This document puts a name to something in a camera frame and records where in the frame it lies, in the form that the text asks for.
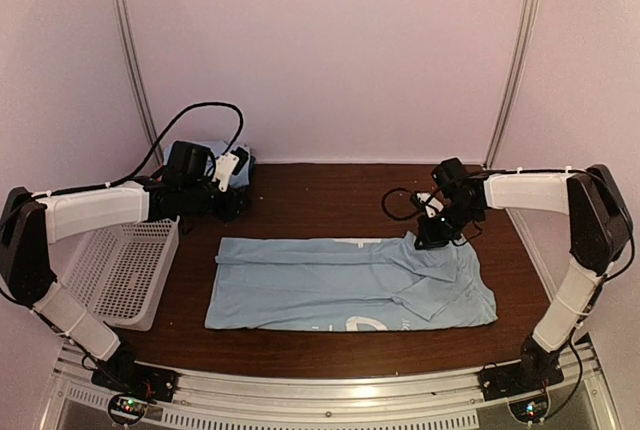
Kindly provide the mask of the blue printed garment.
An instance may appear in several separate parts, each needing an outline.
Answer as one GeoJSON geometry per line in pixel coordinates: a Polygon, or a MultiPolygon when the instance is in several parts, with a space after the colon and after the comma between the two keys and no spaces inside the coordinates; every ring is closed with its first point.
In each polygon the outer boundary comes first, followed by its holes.
{"type": "Polygon", "coordinates": [[[470,245],[418,250],[416,237],[225,237],[204,325],[210,330],[429,331],[497,321],[470,245]]]}

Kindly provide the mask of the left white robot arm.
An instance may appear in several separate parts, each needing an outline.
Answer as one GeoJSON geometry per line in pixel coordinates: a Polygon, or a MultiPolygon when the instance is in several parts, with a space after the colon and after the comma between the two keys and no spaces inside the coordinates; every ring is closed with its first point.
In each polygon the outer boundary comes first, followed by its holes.
{"type": "Polygon", "coordinates": [[[215,155],[206,146],[177,141],[167,163],[152,176],[133,174],[39,194],[12,189],[1,213],[2,295],[56,327],[84,353],[107,362],[104,375],[121,393],[137,392],[144,383],[142,369],[117,355],[123,345],[119,336],[59,281],[49,247],[120,225],[175,221],[192,214],[234,217],[239,192],[231,181],[251,160],[240,146],[215,155]]]}

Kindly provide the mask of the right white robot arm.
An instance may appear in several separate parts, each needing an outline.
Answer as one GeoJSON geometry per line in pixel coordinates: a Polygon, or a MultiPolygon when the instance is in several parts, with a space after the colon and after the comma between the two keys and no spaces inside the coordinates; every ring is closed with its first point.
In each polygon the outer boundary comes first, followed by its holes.
{"type": "Polygon", "coordinates": [[[551,303],[512,373],[519,390],[533,391],[550,376],[604,286],[634,263],[634,223],[615,177],[605,164],[470,171],[451,158],[432,178],[436,188],[421,204],[417,249],[458,243],[488,211],[505,210],[542,278],[551,303]]]}

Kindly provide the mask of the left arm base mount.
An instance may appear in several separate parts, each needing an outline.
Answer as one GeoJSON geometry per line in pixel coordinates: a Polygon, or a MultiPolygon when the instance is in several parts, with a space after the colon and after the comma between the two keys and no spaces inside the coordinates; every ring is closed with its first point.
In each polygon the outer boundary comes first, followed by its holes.
{"type": "Polygon", "coordinates": [[[151,403],[173,401],[178,373],[136,361],[133,349],[121,344],[106,361],[92,359],[91,382],[103,388],[132,395],[151,403]]]}

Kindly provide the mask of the light blue shirt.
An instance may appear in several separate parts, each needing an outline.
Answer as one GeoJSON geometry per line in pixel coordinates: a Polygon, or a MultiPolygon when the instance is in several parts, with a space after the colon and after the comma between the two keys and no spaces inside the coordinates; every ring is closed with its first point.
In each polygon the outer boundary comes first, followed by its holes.
{"type": "MultiPolygon", "coordinates": [[[[227,147],[228,142],[225,140],[205,140],[205,141],[195,141],[195,144],[208,147],[216,157],[219,157],[220,155],[223,154],[223,151],[227,147]]],[[[243,168],[237,174],[234,174],[230,177],[230,181],[229,181],[230,188],[243,188],[243,187],[249,186],[251,173],[256,163],[256,158],[253,155],[252,149],[248,144],[235,143],[231,147],[231,150],[235,150],[237,148],[242,148],[243,150],[245,150],[249,155],[249,159],[248,159],[248,162],[243,166],[243,168]]]]}

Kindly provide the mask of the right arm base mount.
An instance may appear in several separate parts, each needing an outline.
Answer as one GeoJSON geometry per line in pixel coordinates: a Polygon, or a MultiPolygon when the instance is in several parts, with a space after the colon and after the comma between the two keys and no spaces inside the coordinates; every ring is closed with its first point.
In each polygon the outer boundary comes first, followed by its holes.
{"type": "Polygon", "coordinates": [[[561,351],[567,343],[559,348],[546,351],[529,335],[520,352],[520,359],[515,363],[485,364],[477,374],[478,382],[485,401],[508,398],[528,392],[541,391],[546,386],[564,381],[559,365],[561,351]]]}

